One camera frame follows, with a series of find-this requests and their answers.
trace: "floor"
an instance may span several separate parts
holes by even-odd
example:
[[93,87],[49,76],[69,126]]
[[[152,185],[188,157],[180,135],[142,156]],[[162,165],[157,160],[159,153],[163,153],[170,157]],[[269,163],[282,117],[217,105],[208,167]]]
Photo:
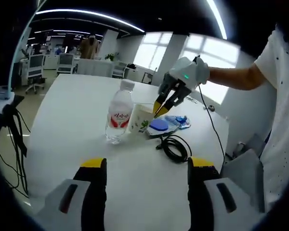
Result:
[[[45,89],[44,90],[38,89],[37,94],[34,94],[33,90],[30,90],[28,94],[25,94],[26,86],[15,90],[15,94],[22,95],[25,97],[24,100],[18,105],[17,109],[22,114],[29,129],[31,129],[35,115],[38,112],[39,106],[43,101],[45,94],[47,93],[52,83],[54,82],[56,76],[57,76],[56,70],[44,70],[43,77],[46,78],[44,85]],[[22,129],[23,129],[24,142],[25,145],[27,146],[30,133],[26,129],[23,122],[22,122]],[[0,132],[0,154],[7,164],[16,168],[15,150],[11,142],[11,137],[9,135],[9,131],[7,128],[3,128]],[[4,164],[2,158],[0,157],[0,167],[3,175],[10,184],[17,185],[17,174],[11,167]],[[19,184],[17,189],[22,193],[24,193],[21,183]],[[24,210],[30,213],[31,207],[29,199],[25,198],[22,194],[20,194],[16,190],[14,190],[14,194],[16,198],[19,200],[20,205],[24,208]]]

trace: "red bottle label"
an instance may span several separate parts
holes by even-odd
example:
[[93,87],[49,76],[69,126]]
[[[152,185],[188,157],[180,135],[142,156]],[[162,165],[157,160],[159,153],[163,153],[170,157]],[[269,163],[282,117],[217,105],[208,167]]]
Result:
[[114,113],[108,115],[108,124],[111,128],[126,128],[129,124],[130,113]]

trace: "water bottle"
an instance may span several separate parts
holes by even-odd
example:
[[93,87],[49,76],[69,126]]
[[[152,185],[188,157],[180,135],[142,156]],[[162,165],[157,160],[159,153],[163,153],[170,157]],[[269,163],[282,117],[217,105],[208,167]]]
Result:
[[105,133],[107,139],[115,144],[119,143],[121,136],[125,133],[129,123],[134,104],[131,100],[131,92],[135,83],[129,80],[122,80],[120,90],[112,99],[106,122]]

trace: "yellow tip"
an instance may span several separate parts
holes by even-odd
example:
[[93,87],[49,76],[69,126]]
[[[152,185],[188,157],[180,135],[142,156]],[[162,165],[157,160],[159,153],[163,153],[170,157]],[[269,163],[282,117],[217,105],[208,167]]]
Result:
[[96,159],[87,160],[81,165],[81,167],[101,167],[103,160],[104,158],[96,158]]
[[205,159],[197,158],[197,157],[191,157],[193,160],[194,167],[208,167],[208,166],[214,166],[214,163]]
[[155,114],[159,110],[160,107],[161,107],[161,104],[155,101],[154,107],[153,107],[153,113]]
[[155,115],[155,118],[162,116],[163,114],[166,114],[169,110],[165,108],[164,106],[160,109],[160,111]]

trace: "window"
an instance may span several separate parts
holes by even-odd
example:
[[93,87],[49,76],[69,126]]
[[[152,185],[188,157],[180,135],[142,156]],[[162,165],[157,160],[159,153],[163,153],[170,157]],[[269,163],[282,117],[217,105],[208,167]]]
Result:
[[[181,57],[193,60],[197,55],[211,67],[235,68],[240,47],[224,40],[203,35],[190,35],[182,50]],[[218,104],[222,104],[228,87],[207,82],[201,85],[202,94]]]
[[138,48],[134,63],[150,70],[158,69],[171,37],[171,32],[147,33]]

